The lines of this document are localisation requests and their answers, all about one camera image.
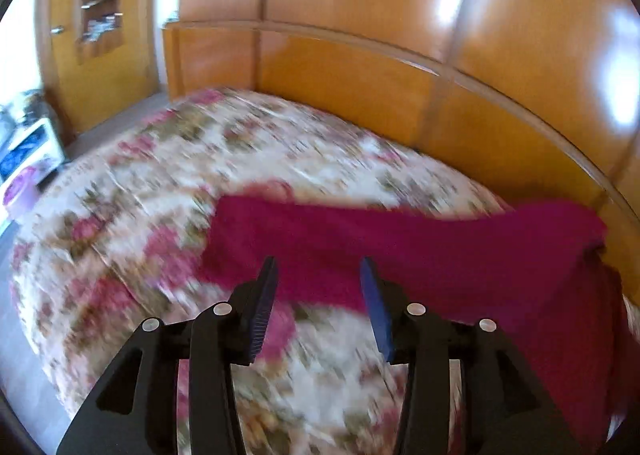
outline magenta blanket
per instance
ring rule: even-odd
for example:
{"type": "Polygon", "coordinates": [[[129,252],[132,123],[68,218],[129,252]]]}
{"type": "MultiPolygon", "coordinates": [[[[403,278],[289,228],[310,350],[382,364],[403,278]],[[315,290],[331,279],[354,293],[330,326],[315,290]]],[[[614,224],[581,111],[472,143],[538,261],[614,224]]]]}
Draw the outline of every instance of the magenta blanket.
{"type": "Polygon", "coordinates": [[[613,391],[626,387],[620,345],[629,339],[619,276],[596,253],[605,231],[570,202],[453,221],[223,196],[200,278],[233,287],[273,255],[280,300],[363,311],[359,264],[372,257],[383,278],[443,317],[495,320],[593,451],[606,438],[613,391]]]}

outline purple object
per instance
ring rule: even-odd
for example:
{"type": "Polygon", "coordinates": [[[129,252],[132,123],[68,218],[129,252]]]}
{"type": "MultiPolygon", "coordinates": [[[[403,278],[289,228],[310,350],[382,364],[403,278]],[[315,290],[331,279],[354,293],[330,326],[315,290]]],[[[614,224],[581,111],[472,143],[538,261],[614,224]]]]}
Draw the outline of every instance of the purple object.
{"type": "Polygon", "coordinates": [[[34,181],[36,169],[27,166],[7,187],[2,204],[12,220],[30,212],[40,198],[40,191],[34,181]]]}

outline built-in shelf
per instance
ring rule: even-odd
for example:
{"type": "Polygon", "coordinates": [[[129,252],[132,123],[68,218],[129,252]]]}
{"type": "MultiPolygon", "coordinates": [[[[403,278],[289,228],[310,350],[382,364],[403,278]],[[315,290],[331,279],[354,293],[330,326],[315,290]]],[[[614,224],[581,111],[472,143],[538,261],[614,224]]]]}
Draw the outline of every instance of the built-in shelf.
{"type": "Polygon", "coordinates": [[[80,42],[80,60],[84,63],[92,58],[107,54],[120,47],[124,43],[124,33],[122,28],[115,28],[104,32],[95,42],[83,40],[80,42]]]}
{"type": "Polygon", "coordinates": [[[84,6],[82,6],[82,9],[88,10],[88,9],[94,7],[94,6],[97,6],[98,4],[101,4],[102,2],[105,2],[105,1],[106,0],[92,0],[88,4],[85,4],[84,6]]]}

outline floor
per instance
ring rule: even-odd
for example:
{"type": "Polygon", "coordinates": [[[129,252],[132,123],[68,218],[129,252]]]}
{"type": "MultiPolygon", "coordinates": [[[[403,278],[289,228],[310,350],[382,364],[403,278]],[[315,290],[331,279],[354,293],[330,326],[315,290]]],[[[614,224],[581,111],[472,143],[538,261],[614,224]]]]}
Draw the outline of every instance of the floor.
{"type": "MultiPolygon", "coordinates": [[[[69,159],[73,161],[103,145],[136,122],[160,111],[167,103],[166,94],[158,93],[120,112],[80,135],[66,150],[69,159]]],[[[17,232],[18,225],[12,223],[0,237],[0,387],[36,443],[47,455],[54,455],[70,419],[22,333],[11,304],[10,252],[17,232]]]]}

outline floral bedspread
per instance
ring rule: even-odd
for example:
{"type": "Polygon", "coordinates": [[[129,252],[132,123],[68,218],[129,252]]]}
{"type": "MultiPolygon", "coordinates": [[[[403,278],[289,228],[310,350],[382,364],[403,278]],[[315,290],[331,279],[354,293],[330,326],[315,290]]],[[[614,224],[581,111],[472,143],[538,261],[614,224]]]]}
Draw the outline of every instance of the floral bedspread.
{"type": "MultiPolygon", "coordinates": [[[[70,416],[146,317],[191,319],[226,299],[193,276],[223,193],[456,218],[502,208],[459,172],[324,112],[231,90],[177,102],[74,162],[18,235],[15,305],[70,416]]],[[[187,377],[183,362],[181,453],[187,377]]],[[[259,358],[234,368],[247,450],[391,453],[405,379],[383,362],[366,317],[276,302],[259,358]]]]}

